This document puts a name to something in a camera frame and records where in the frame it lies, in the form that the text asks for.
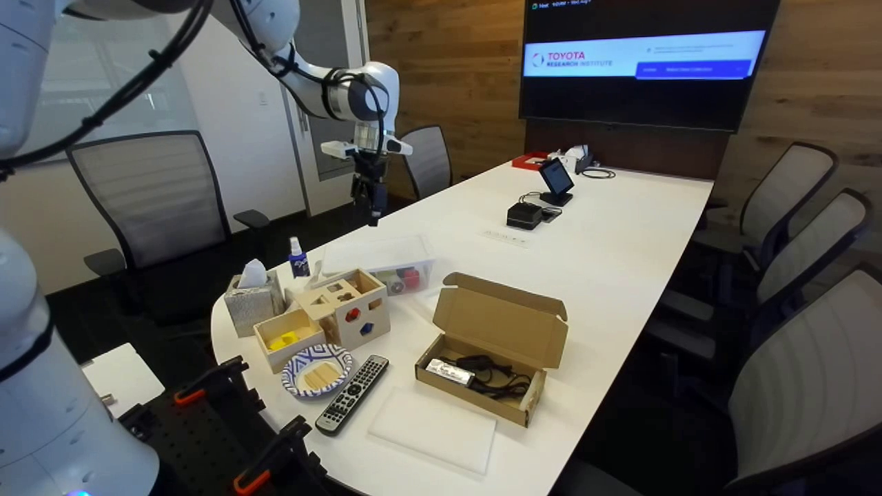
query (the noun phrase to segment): conference table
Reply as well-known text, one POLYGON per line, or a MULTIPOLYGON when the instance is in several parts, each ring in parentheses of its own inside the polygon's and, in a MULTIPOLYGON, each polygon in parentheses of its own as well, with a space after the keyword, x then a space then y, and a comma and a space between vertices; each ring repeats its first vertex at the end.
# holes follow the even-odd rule
MULTIPOLYGON (((348 254, 348 263, 362 266, 385 251, 417 244, 432 261, 421 292, 388 298, 392 331, 354 350, 358 363, 367 354, 385 354, 385 376, 336 438, 317 430, 307 434, 307 445, 321 453, 332 477, 383 496, 552 491, 636 345, 711 194, 707 178, 639 171, 574 181, 574 197, 563 215, 534 232, 505 226, 505 212, 525 193, 545 183, 540 174, 505 163, 308 254, 312 263, 348 254), (563 363, 549 369, 530 426, 493 418, 414 376, 417 357, 442 332, 432 324, 432 309, 442 279, 452 270, 560 298, 569 309, 563 363), (392 394, 432 396, 493 418, 486 467, 445 462, 374 434, 372 423, 392 394)), ((307 279, 293 279, 286 263, 277 266, 277 276, 293 292, 307 287, 307 279)), ((332 401, 296 398, 271 372, 257 338, 235 332, 224 298, 213 309, 213 350, 219 360, 242 354, 250 363, 246 379, 264 398, 263 415, 277 430, 296 415, 312 423, 332 401)), ((432 420, 424 430, 442 438, 458 434, 456 420, 432 420)))

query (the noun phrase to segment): wall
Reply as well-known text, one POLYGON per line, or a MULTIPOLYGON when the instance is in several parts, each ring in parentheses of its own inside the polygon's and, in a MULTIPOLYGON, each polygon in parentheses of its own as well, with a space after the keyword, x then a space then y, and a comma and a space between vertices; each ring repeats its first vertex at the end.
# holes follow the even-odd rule
MULTIPOLYGON (((180 64, 227 212, 300 212, 303 189, 281 86, 215 19, 180 64)), ((95 279, 82 256, 117 244, 66 163, 23 167, 0 183, 0 229, 27 247, 44 292, 95 279)))
MULTIPOLYGON (((403 73, 399 130, 442 123, 456 177, 471 177, 525 150, 527 130, 518 121, 522 8, 522 0, 367 2, 372 58, 403 73)), ((836 189, 857 188, 876 204, 873 229, 861 251, 879 254, 879 19, 879 0, 784 0, 741 132, 723 153, 719 188, 715 189, 729 197, 723 219, 737 219, 753 183, 788 141, 817 141, 839 150, 840 171, 803 217, 831 201, 836 189)), ((530 130, 530 134, 534 132, 560 138, 555 126, 530 130)), ((392 177, 392 189, 407 194, 399 171, 392 177)))

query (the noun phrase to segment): tv remote control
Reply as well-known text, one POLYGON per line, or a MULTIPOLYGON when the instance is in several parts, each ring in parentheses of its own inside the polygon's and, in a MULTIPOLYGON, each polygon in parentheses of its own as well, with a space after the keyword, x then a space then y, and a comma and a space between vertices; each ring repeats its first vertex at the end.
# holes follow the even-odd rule
POLYGON ((314 426, 325 434, 336 434, 374 387, 385 365, 388 360, 383 354, 369 354, 350 386, 321 414, 321 418, 314 418, 314 426))

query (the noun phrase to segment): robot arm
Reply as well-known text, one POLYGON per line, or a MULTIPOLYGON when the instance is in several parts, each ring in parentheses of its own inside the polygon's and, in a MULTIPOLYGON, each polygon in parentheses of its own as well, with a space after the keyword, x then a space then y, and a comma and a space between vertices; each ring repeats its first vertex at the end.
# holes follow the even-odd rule
MULTIPOLYGON (((2 0, 0 65, 19 69, 0 73, 0 157, 27 138, 59 10, 89 19, 132 19, 192 4, 195 0, 2 0)), ((293 91, 300 109, 356 123, 354 143, 323 146, 325 150, 336 148, 336 157, 412 150, 407 143, 394 138, 396 70, 374 59, 362 69, 329 69, 303 59, 293 42, 300 22, 297 0, 215 0, 213 17, 293 91)))

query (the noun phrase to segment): floor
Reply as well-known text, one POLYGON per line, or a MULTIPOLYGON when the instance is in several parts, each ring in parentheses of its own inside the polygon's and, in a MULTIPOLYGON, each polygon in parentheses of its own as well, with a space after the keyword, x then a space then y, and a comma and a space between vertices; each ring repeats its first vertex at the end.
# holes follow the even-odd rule
MULTIPOLYGON (((354 226, 354 212, 348 205, 321 217, 283 217, 264 229, 260 239, 246 236, 239 241, 242 259, 260 254, 264 263, 279 263, 286 259, 289 236, 300 236, 300 244, 308 251, 354 226)), ((215 287, 215 292, 206 288, 206 299, 215 299, 239 266, 220 266, 213 256, 201 256, 190 263, 201 270, 199 279, 205 279, 205 287, 215 287)), ((161 288, 169 299, 183 299, 180 279, 161 280, 161 288)), ((166 387, 177 387, 215 363, 206 338, 206 309, 183 323, 155 323, 137 310, 126 310, 117 287, 104 280, 49 295, 49 305, 59 331, 78 360, 132 341, 166 387)), ((876 444, 871 453, 840 462, 839 471, 820 474, 810 485, 797 488, 797 493, 882 493, 882 485, 876 485, 882 466, 879 452, 882 445, 876 444)), ((649 496, 719 493, 737 462, 729 418, 698 401, 669 401, 665 382, 660 382, 654 353, 632 354, 574 459, 602 466, 607 474, 627 478, 649 496)))

